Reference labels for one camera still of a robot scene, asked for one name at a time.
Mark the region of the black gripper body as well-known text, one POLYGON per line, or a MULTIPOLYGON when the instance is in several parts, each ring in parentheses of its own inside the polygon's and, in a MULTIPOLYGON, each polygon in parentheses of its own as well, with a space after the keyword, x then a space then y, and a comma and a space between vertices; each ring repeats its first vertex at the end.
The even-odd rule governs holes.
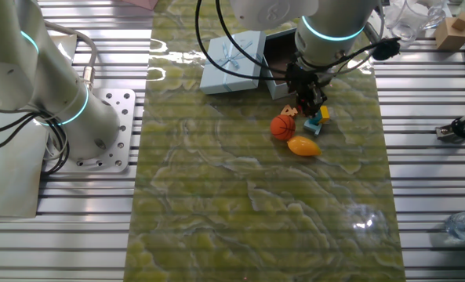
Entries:
POLYGON ((287 64, 286 80, 289 93, 296 97, 298 103, 324 103, 327 100, 322 89, 332 80, 332 75, 323 72, 316 74, 303 69, 297 62, 287 64))

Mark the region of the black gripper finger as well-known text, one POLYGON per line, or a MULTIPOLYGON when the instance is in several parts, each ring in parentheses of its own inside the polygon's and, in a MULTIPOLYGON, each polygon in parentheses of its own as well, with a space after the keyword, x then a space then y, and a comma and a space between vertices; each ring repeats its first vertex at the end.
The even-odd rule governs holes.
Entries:
POLYGON ((314 118, 327 100, 326 94, 320 88, 313 88, 313 98, 310 103, 310 118, 314 118))
POLYGON ((305 117, 310 117, 311 116, 311 105, 308 102, 306 98, 303 98, 302 96, 297 96, 296 97, 296 104, 299 112, 305 116, 305 117))

